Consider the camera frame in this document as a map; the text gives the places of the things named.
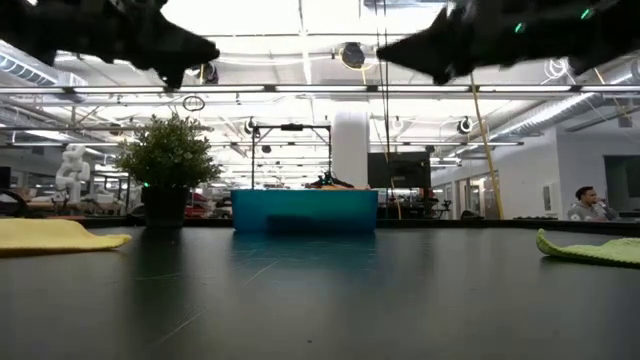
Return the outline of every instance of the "green cloth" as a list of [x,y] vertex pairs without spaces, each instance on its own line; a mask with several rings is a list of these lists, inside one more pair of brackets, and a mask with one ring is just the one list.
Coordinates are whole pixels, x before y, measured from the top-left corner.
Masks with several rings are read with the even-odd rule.
[[618,266],[640,266],[640,239],[611,240],[604,245],[571,245],[559,247],[544,237],[544,230],[538,231],[538,249],[549,256],[561,257]]

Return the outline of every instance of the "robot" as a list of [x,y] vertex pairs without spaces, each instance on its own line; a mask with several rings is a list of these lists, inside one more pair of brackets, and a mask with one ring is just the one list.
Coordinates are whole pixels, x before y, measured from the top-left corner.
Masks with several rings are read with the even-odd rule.
[[91,175],[89,164],[82,161],[84,153],[85,148],[80,145],[69,145],[62,153],[62,166],[56,173],[56,192],[52,198],[54,204],[80,202],[81,181],[88,181]]
[[377,55],[437,85],[477,67],[561,57],[580,75],[640,48],[639,12],[637,0],[468,0]]
[[216,45],[170,23],[167,0],[0,1],[0,39],[53,66],[58,50],[89,54],[112,64],[155,69],[170,89],[186,69],[220,56]]

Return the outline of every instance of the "green plant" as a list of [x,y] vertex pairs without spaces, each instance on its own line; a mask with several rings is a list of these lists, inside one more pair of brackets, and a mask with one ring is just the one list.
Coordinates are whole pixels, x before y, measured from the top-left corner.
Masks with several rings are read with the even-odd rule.
[[168,120],[151,117],[151,125],[125,143],[116,166],[138,183],[157,188],[195,187],[215,180],[220,167],[209,156],[211,145],[201,137],[200,123],[173,114]]

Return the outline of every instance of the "teal bin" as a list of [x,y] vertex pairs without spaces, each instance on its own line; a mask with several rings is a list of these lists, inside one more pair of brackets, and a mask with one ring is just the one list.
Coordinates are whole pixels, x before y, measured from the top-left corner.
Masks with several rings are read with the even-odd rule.
[[238,232],[373,232],[378,192],[371,190],[232,190]]

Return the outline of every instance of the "yellow cloth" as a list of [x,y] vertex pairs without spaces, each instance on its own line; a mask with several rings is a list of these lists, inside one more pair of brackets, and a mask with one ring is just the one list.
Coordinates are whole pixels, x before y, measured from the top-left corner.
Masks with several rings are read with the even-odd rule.
[[70,220],[0,220],[0,257],[109,250],[129,240],[129,235],[94,235]]
[[640,266],[640,239],[611,240],[600,246],[571,245],[560,247],[547,240],[544,234],[544,230],[538,231],[536,245],[546,255],[614,266]]

